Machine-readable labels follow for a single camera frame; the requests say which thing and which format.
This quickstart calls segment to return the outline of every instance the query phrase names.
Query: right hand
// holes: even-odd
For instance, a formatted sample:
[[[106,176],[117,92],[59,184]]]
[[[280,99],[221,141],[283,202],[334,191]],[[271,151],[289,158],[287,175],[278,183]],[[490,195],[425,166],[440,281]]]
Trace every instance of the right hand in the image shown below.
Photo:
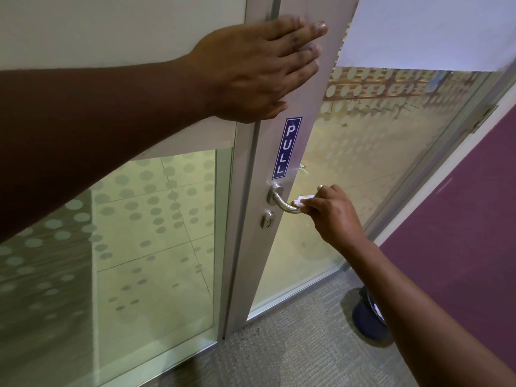
[[[219,118],[251,123],[272,119],[287,108],[281,99],[319,70],[321,48],[309,45],[328,31],[323,21],[297,16],[216,30],[185,56],[185,68],[200,79]]]
[[[322,239],[339,252],[352,252],[368,242],[357,211],[337,185],[323,186],[313,198],[301,200],[301,212],[308,214]]]

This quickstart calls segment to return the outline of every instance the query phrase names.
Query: forearm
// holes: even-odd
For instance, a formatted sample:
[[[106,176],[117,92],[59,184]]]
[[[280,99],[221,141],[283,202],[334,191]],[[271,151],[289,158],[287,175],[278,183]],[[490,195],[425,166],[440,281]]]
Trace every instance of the forearm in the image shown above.
[[[369,241],[343,251],[420,385],[509,386],[514,373]]]
[[[210,116],[184,63],[0,72],[0,242]]]

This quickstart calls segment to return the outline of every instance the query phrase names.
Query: door handle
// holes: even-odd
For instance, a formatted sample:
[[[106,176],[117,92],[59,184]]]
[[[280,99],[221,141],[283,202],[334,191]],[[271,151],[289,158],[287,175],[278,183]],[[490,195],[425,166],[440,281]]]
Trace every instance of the door handle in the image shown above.
[[[282,211],[287,212],[287,213],[293,213],[293,214],[301,213],[301,208],[292,206],[292,205],[288,204],[287,202],[285,202],[283,200],[282,195],[283,195],[283,186],[280,186],[277,184],[272,185],[270,187],[269,193],[267,195],[268,204],[271,206],[277,205],[280,207],[280,209]]]

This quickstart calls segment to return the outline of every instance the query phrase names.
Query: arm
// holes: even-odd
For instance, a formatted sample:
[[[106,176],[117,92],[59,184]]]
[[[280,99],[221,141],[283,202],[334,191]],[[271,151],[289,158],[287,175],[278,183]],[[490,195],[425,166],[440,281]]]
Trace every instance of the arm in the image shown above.
[[[209,116],[251,123],[318,70],[327,32],[286,16],[212,32],[169,62],[0,71],[0,242]]]
[[[369,241],[339,186],[303,200],[322,238],[345,256],[375,297],[396,345],[422,386],[514,386],[516,375]]]

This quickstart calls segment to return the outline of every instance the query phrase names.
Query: pull sign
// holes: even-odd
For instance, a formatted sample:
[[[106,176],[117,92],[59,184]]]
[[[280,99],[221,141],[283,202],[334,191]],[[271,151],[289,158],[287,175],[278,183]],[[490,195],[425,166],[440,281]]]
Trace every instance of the pull sign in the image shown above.
[[[285,121],[283,138],[281,139],[276,165],[274,166],[273,179],[282,178],[287,174],[288,162],[290,162],[293,145],[296,142],[297,132],[301,126],[302,119],[303,117],[287,118]]]

